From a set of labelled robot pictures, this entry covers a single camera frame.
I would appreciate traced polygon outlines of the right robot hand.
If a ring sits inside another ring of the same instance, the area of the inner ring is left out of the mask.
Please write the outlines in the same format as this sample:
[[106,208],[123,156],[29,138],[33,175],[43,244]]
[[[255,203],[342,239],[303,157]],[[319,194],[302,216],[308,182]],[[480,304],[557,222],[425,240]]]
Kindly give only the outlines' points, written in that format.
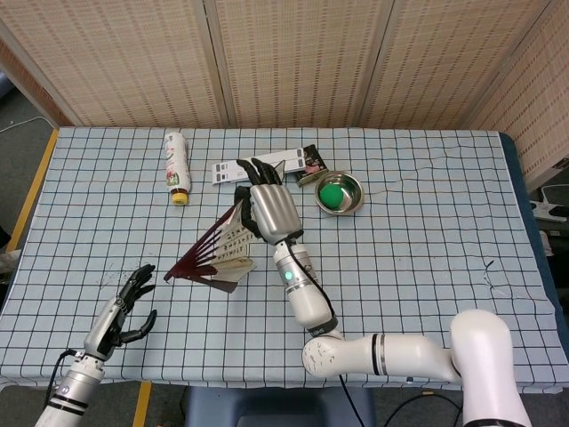
[[295,243],[303,228],[290,190],[283,184],[285,162],[277,166],[252,157],[238,159],[250,187],[237,186],[234,204],[241,206],[241,223],[257,238],[272,246]]

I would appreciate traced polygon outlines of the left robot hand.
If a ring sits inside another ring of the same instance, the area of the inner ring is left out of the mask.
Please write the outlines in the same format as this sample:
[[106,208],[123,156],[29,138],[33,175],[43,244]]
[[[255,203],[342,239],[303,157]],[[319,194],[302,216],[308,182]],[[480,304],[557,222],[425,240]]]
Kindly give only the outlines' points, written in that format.
[[103,306],[90,332],[84,339],[84,352],[102,361],[111,358],[115,348],[141,340],[152,330],[156,323],[157,310],[152,310],[137,329],[123,332],[126,317],[134,304],[156,286],[148,285],[156,266],[146,264],[139,267],[128,278],[120,292],[110,298]]

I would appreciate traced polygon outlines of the paper folding fan red ribs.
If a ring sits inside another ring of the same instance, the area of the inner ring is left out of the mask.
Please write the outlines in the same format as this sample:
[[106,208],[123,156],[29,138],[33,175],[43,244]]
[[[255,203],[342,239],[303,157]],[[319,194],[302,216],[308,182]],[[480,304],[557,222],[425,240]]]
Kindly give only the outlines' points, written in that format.
[[231,294],[255,266],[249,255],[255,235],[242,224],[242,201],[229,208],[168,270],[164,280],[186,279]]

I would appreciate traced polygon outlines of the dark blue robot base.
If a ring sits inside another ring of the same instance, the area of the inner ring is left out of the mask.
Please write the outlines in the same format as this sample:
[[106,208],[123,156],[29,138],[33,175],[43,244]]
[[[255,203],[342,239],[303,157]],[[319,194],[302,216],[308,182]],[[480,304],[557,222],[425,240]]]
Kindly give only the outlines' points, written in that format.
[[191,387],[185,427],[376,427],[373,392],[350,387]]

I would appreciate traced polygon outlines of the green ball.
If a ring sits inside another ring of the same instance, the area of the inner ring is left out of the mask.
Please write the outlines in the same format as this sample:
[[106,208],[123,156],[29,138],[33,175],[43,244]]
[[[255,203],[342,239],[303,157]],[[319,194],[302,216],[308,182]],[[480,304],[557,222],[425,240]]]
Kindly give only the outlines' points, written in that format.
[[337,210],[343,202],[344,194],[340,185],[331,183],[319,190],[319,197],[326,208]]

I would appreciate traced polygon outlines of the white rectangular box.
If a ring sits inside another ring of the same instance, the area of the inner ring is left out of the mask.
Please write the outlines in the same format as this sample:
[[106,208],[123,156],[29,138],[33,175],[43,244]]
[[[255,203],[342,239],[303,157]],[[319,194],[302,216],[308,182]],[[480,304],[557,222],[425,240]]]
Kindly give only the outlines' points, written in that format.
[[[304,151],[302,148],[256,155],[261,162],[274,166],[281,178],[287,173],[302,172],[305,169]],[[225,161],[212,166],[212,184],[247,181],[248,175],[236,160]]]

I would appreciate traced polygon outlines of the dark printed packet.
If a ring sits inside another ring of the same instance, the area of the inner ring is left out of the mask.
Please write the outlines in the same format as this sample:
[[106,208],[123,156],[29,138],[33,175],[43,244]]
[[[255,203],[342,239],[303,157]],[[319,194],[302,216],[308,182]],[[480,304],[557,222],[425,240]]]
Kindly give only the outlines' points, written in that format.
[[303,153],[305,160],[304,169],[294,174],[299,187],[303,187],[318,180],[328,172],[328,167],[320,156],[315,144],[304,147]]

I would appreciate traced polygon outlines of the stainless steel bowl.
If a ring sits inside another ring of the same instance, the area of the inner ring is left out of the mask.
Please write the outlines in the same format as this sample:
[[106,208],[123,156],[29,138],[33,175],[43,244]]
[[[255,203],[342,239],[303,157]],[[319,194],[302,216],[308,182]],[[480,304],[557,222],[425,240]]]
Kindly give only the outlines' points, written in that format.
[[[337,210],[326,208],[320,200],[319,190],[325,184],[338,184],[344,194],[343,202]],[[319,207],[328,214],[345,216],[354,214],[364,203],[365,194],[362,184],[351,174],[345,171],[333,171],[323,175],[316,184],[315,197]]]

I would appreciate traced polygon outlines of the short yellow floor tape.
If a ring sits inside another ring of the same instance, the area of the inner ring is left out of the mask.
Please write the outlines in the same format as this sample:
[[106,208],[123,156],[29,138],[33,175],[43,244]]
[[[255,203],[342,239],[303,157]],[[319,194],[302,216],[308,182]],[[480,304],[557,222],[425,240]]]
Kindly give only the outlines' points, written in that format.
[[145,427],[146,415],[150,401],[152,383],[141,382],[134,417],[132,419],[132,427]]

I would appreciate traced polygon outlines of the white bottle yellow cap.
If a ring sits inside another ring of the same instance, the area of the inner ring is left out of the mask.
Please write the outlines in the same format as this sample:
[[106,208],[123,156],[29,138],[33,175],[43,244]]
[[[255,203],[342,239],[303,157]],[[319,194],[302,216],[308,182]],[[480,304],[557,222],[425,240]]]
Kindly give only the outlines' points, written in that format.
[[181,133],[168,133],[164,137],[166,185],[171,201],[176,206],[189,202],[191,180],[188,169],[187,142]]

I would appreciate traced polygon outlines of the bamboo folding screen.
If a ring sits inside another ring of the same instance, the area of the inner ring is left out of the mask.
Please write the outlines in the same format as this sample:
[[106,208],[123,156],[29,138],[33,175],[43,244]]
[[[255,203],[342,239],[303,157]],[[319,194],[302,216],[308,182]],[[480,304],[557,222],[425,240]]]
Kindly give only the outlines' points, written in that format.
[[0,0],[57,125],[497,130],[569,161],[569,0]]

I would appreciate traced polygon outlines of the long yellow floor tape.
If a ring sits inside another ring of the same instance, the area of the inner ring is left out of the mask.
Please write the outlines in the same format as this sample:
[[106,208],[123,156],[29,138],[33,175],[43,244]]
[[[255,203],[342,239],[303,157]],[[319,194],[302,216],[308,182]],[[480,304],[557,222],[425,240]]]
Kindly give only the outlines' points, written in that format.
[[14,230],[12,233],[11,240],[8,242],[8,244],[6,246],[7,252],[12,252],[12,251],[16,250],[18,247],[18,244],[22,238],[22,235],[24,233],[24,229],[25,229],[26,224],[28,222],[28,217],[30,215],[32,207],[34,206],[36,197],[37,197],[38,192],[40,190],[40,186],[44,180],[49,162],[51,160],[52,153],[53,153],[56,141],[57,141],[58,133],[59,132],[57,129],[53,130],[51,133],[50,139],[47,142],[47,145],[46,145],[45,150],[44,150],[44,154],[40,160],[39,166],[36,169],[36,174],[34,176],[34,180],[32,181],[32,183],[30,185],[30,188],[28,190],[28,194],[27,194],[27,196],[24,200],[24,204],[20,210],[18,220],[16,221],[16,224],[14,226]]

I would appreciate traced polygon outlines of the light blue checked tablecloth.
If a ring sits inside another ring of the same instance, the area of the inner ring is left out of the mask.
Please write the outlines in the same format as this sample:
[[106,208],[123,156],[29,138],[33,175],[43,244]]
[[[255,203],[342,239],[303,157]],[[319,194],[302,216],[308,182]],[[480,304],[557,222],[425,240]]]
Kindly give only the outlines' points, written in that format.
[[449,347],[453,316],[482,309],[508,325],[518,385],[569,387],[569,336],[517,176],[512,143],[489,131],[361,128],[187,129],[191,191],[175,206],[165,184],[161,128],[64,128],[0,314],[0,389],[40,386],[66,349],[81,350],[105,302],[139,266],[153,292],[125,321],[148,336],[117,349],[109,381],[208,386],[318,386],[273,261],[255,241],[255,267],[227,294],[165,273],[228,209],[221,161],[316,145],[363,185],[353,214],[319,208],[312,186],[288,178],[303,243],[347,339],[422,334]]

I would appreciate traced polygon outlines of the white plastic chair base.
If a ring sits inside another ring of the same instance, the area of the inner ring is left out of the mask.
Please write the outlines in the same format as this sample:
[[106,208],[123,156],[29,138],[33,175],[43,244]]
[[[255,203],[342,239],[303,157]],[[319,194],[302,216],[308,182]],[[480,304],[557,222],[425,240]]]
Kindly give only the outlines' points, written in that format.
[[569,184],[541,186],[536,190],[537,199],[530,201],[530,207],[536,220],[563,223],[569,220],[569,206],[551,203],[545,194],[546,189],[569,187]]

